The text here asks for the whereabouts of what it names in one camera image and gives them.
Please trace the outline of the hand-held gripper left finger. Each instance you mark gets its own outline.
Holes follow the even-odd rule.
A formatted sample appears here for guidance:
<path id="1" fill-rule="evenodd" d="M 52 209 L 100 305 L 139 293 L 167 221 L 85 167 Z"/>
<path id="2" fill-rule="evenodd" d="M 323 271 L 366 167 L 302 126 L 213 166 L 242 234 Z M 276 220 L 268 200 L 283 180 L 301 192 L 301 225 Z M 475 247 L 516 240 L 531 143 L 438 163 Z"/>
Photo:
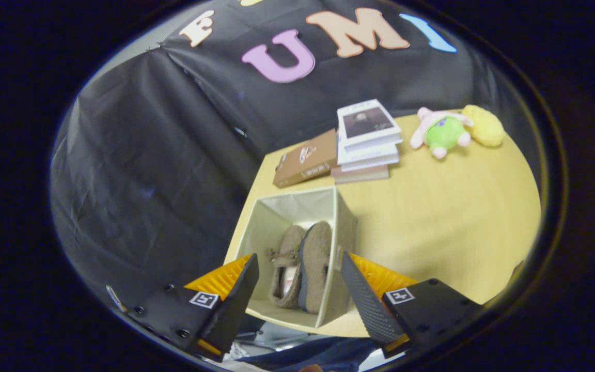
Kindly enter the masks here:
<path id="1" fill-rule="evenodd" d="M 160 340 L 221 362 L 258 281 L 258 256 L 248 254 L 191 281 L 169 283 L 130 306 L 127 316 Z"/>

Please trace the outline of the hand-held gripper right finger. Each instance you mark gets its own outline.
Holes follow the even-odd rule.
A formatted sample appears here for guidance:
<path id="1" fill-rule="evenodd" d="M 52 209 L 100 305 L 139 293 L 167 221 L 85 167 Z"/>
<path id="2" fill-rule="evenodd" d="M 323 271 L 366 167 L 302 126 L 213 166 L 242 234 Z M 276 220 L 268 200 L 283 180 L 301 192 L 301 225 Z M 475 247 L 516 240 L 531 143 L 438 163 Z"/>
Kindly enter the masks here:
<path id="1" fill-rule="evenodd" d="M 342 255 L 341 274 L 368 335 L 385 357 L 430 352 L 484 311 L 438 278 L 418 282 L 349 252 Z"/>

